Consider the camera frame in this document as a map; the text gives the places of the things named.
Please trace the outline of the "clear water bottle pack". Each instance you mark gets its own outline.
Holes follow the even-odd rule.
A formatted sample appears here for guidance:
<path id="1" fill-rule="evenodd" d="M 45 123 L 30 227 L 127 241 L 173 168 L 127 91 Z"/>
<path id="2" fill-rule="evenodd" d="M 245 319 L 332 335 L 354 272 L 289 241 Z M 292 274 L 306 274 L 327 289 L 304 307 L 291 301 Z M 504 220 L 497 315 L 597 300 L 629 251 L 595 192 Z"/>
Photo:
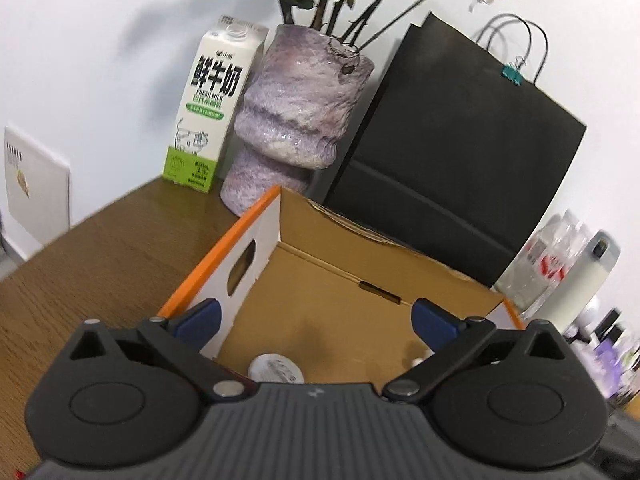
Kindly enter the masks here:
<path id="1" fill-rule="evenodd" d="M 590 240 L 589 226 L 569 209 L 554 214 L 528 241 L 498 278 L 494 289 L 518 312 L 539 307 L 558 286 Z"/>

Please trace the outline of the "teal binder clip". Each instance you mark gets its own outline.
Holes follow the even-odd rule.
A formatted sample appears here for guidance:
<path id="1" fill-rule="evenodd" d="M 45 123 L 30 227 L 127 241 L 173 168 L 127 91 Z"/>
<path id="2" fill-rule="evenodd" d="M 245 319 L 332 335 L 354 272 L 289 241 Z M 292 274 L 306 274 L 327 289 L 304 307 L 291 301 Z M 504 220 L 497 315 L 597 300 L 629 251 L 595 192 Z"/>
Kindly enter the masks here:
<path id="1" fill-rule="evenodd" d="M 521 68 L 525 65 L 526 61 L 521 56 L 517 56 L 512 63 L 508 63 L 503 66 L 501 75 L 506 80 L 512 82 L 516 86 L 520 86 L 524 81 Z"/>

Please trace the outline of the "white green milk carton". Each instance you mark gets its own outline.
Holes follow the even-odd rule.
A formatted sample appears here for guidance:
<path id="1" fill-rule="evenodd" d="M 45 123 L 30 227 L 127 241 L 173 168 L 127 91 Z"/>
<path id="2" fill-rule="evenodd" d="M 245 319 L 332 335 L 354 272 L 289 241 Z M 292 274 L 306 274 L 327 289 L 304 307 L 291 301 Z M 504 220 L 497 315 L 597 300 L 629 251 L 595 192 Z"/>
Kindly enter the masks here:
<path id="1" fill-rule="evenodd" d="M 222 16 L 202 37 L 186 78 L 163 177 L 207 193 L 268 28 Z"/>

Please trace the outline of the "white round jar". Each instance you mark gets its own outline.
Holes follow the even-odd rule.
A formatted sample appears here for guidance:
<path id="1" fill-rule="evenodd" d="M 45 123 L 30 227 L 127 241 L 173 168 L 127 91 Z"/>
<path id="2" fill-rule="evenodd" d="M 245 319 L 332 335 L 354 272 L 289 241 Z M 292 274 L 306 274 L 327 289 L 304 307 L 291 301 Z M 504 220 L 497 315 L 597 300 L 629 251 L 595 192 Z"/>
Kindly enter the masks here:
<path id="1" fill-rule="evenodd" d="M 280 382 L 280 384 L 303 384 L 305 378 L 300 368 L 286 356 L 263 353 L 250 362 L 247 376 L 254 382 Z"/>

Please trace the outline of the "black paper bag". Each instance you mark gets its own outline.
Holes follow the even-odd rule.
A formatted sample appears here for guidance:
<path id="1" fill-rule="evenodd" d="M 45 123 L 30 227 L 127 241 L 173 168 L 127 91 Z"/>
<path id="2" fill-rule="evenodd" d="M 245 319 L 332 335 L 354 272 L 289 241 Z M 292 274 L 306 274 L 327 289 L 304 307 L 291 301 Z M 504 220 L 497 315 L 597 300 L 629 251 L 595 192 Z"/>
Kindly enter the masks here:
<path id="1" fill-rule="evenodd" d="M 429 15 L 401 41 L 324 203 L 491 286 L 546 212 L 585 131 Z"/>

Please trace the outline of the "white thermos bottle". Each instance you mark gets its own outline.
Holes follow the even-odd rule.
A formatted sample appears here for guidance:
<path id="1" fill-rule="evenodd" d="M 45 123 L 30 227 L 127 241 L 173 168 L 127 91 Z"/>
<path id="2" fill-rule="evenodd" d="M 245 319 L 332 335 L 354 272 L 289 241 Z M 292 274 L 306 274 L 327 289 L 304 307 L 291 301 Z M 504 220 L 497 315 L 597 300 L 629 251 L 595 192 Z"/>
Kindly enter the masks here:
<path id="1" fill-rule="evenodd" d="M 593 235 L 566 277 L 535 311 L 534 320 L 551 323 L 564 333 L 608 279 L 620 258 L 620 244 L 605 231 Z"/>

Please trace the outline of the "purple textured vase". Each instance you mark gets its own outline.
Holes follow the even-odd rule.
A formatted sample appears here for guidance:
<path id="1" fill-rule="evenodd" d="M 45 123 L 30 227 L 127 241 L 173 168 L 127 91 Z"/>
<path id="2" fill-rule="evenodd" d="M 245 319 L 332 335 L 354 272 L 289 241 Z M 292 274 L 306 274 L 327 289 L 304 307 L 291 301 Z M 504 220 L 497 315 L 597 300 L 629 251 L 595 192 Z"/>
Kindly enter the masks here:
<path id="1" fill-rule="evenodd" d="M 244 93 L 233 131 L 241 141 L 222 202 L 242 216 L 270 188 L 303 194 L 336 159 L 374 64 L 310 27 L 280 25 Z"/>

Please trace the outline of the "orange cardboard box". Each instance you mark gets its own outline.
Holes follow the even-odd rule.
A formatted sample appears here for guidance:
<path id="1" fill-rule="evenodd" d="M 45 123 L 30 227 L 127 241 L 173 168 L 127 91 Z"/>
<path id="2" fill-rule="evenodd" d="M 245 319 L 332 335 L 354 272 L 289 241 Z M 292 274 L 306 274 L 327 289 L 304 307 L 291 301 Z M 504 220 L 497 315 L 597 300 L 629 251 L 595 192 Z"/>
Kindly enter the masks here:
<path id="1" fill-rule="evenodd" d="M 160 309 L 174 318 L 213 298 L 221 306 L 209 359 L 245 373 L 266 353 L 292 360 L 306 382 L 382 387 L 424 356 L 413 303 L 501 328 L 521 319 L 503 296 L 305 197 L 273 188 L 224 233 Z"/>

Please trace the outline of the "white wall panel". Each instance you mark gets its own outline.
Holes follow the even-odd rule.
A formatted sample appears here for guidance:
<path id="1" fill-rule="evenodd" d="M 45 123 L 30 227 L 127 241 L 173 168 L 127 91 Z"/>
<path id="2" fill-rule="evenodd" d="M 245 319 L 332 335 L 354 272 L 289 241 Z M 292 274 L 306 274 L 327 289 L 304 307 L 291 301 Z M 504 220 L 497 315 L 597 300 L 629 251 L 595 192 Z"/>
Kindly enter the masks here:
<path id="1" fill-rule="evenodd" d="M 41 245 L 70 228 L 70 166 L 17 128 L 4 127 L 9 213 Z"/>

